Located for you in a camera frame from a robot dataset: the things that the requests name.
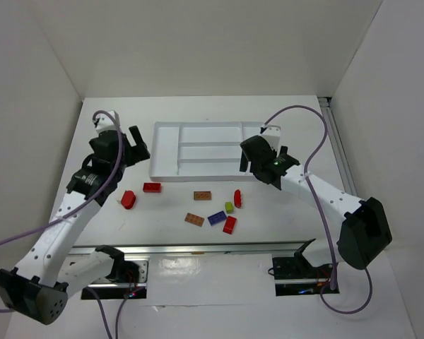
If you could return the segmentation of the red flower lego brick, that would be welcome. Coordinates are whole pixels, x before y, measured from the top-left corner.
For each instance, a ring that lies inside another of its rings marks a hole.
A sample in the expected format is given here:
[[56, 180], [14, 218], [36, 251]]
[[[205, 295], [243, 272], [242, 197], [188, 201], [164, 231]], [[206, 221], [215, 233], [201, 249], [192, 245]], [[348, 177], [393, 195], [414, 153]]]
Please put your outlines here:
[[239, 189], [235, 190], [233, 201], [236, 208], [242, 207], [242, 192]]

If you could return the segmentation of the red rounded lego brick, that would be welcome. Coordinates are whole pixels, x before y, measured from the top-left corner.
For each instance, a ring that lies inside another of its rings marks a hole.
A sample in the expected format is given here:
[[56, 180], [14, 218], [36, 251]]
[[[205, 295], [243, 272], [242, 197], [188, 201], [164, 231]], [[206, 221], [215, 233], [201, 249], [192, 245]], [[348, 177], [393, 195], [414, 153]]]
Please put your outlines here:
[[126, 210], [131, 210], [137, 200], [136, 194], [131, 190], [126, 190], [120, 200], [121, 206]]

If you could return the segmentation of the small green lego brick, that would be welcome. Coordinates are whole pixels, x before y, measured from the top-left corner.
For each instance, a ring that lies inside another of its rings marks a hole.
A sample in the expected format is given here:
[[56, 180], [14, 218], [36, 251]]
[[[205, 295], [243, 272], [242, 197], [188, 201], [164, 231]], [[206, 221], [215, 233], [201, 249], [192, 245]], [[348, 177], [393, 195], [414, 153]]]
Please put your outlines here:
[[228, 201], [225, 203], [225, 210], [226, 210], [226, 213], [233, 213], [234, 208], [231, 202]]

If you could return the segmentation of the red rectangular lego brick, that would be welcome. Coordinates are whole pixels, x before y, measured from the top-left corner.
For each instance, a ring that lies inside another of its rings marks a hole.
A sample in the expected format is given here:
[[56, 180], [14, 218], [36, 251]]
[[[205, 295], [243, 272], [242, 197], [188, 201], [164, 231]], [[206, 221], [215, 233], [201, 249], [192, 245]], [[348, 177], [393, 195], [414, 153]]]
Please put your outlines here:
[[159, 194], [162, 191], [162, 184], [157, 182], [145, 182], [143, 192], [150, 194]]

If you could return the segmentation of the orange lego plate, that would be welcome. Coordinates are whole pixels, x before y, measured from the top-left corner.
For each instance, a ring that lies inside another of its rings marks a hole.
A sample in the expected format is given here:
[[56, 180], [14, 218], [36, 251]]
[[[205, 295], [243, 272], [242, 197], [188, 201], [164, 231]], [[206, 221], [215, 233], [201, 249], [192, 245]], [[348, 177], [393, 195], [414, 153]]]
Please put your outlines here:
[[210, 201], [212, 199], [212, 193], [210, 191], [195, 191], [193, 199], [195, 201]]
[[184, 219], [185, 222], [201, 227], [204, 223], [204, 218], [192, 213], [187, 213]]

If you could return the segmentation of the blue lego plate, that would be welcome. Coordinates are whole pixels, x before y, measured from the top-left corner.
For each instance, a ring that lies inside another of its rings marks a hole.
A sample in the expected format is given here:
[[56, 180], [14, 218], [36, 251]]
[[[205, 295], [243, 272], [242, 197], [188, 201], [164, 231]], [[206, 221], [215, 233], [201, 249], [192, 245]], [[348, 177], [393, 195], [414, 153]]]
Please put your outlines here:
[[208, 219], [210, 226], [214, 226], [214, 225], [217, 225], [221, 222], [226, 221], [227, 215], [225, 214], [224, 211], [220, 211], [220, 212], [217, 212], [217, 213], [214, 213], [214, 214], [208, 216], [207, 219]]

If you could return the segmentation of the red and green lego brick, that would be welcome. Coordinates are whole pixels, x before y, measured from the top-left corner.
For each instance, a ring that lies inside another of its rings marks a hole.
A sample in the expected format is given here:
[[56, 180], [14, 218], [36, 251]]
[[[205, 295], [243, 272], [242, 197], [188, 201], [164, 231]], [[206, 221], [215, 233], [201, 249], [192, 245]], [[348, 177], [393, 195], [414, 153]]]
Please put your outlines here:
[[223, 226], [223, 232], [227, 234], [232, 234], [234, 232], [236, 224], [237, 219], [233, 216], [228, 216]]

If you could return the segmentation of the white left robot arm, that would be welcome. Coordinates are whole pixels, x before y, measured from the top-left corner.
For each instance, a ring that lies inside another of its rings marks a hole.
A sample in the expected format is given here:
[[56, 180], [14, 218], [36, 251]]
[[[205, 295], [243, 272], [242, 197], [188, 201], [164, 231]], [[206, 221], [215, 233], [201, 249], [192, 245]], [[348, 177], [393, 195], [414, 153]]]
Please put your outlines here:
[[36, 229], [40, 237], [31, 250], [11, 270], [0, 270], [0, 298], [6, 309], [44, 325], [56, 321], [68, 299], [96, 280], [126, 283], [139, 276], [138, 265], [108, 245], [63, 267], [82, 231], [117, 189], [125, 169], [150, 157], [138, 127], [129, 129], [135, 141], [131, 145], [115, 111], [95, 112], [93, 125], [97, 133], [89, 142], [93, 151], [72, 175], [58, 211], [48, 225]]

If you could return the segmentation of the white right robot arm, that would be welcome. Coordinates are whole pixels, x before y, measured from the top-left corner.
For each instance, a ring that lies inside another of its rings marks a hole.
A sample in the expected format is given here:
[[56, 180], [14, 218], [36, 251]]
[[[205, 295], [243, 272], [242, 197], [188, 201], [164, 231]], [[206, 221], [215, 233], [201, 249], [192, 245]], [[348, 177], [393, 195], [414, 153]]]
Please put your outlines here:
[[326, 238], [310, 240], [296, 253], [308, 266], [345, 262], [357, 270], [367, 268], [392, 241], [382, 203], [347, 194], [307, 171], [279, 146], [280, 137], [279, 127], [267, 126], [241, 142], [240, 171], [299, 198], [325, 218]]

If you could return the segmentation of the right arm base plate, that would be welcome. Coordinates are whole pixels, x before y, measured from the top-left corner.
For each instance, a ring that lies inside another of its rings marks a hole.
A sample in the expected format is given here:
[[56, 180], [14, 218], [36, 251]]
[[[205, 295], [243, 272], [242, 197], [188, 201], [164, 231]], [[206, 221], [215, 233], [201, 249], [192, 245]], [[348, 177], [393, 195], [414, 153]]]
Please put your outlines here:
[[277, 297], [295, 295], [318, 295], [323, 287], [325, 294], [338, 294], [339, 289], [328, 287], [331, 264], [313, 267], [301, 258], [274, 257], [267, 273], [273, 277]]

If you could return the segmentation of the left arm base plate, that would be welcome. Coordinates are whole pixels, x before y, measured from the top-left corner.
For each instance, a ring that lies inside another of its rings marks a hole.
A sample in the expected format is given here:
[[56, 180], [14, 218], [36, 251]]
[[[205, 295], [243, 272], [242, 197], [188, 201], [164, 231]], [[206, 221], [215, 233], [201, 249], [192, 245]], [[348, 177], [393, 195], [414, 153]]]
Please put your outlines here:
[[101, 300], [145, 299], [147, 295], [148, 260], [133, 260], [138, 267], [137, 272], [127, 272], [124, 278], [112, 282], [105, 278], [96, 280], [88, 286]]

